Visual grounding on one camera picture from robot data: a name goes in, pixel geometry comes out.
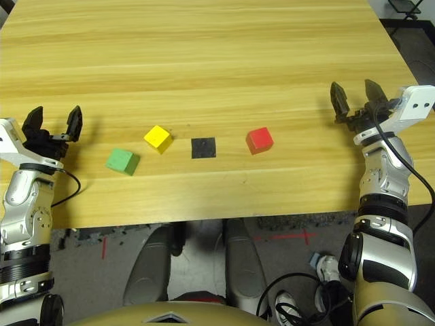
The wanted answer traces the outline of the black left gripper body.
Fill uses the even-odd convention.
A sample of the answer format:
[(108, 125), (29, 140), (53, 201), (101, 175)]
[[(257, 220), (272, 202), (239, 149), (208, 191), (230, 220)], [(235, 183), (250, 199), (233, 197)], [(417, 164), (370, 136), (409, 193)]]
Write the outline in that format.
[(23, 130), (26, 137), (24, 147), (43, 157), (60, 160), (66, 156), (69, 148), (70, 136), (68, 134), (51, 135), (47, 130)]

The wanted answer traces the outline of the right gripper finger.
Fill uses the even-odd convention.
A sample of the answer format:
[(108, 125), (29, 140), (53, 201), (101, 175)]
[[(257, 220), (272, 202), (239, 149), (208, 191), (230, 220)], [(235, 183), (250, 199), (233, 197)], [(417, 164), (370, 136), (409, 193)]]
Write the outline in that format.
[(378, 83), (372, 81), (371, 79), (365, 79), (364, 84), (365, 84), (366, 97), (369, 101), (387, 102), (387, 97), (383, 89)]
[(336, 117), (347, 117), (349, 106), (344, 89), (335, 81), (330, 86), (330, 100)]

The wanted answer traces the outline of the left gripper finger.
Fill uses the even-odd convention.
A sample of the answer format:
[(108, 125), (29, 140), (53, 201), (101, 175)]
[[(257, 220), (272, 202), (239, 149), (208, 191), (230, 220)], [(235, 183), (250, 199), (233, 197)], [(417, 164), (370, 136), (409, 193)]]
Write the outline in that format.
[(22, 131), (37, 131), (40, 130), (43, 122), (44, 108), (38, 106), (29, 112), (26, 120), (22, 124)]
[(82, 131), (83, 120), (82, 111), (79, 105), (76, 105), (70, 112), (67, 119), (67, 131), (68, 141), (78, 141), (80, 133)]

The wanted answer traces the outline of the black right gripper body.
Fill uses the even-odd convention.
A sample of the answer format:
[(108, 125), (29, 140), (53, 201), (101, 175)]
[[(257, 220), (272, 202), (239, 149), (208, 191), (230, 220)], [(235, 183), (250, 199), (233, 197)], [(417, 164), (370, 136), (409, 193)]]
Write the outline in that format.
[(387, 101), (385, 103), (375, 103), (368, 101), (362, 109), (355, 111), (354, 115), (348, 116), (349, 106), (348, 104), (342, 105), (342, 108), (335, 110), (336, 124), (346, 124), (351, 132), (363, 132), (365, 130), (375, 127), (374, 114), (377, 109), (378, 123), (387, 120), (393, 113), (396, 100)]

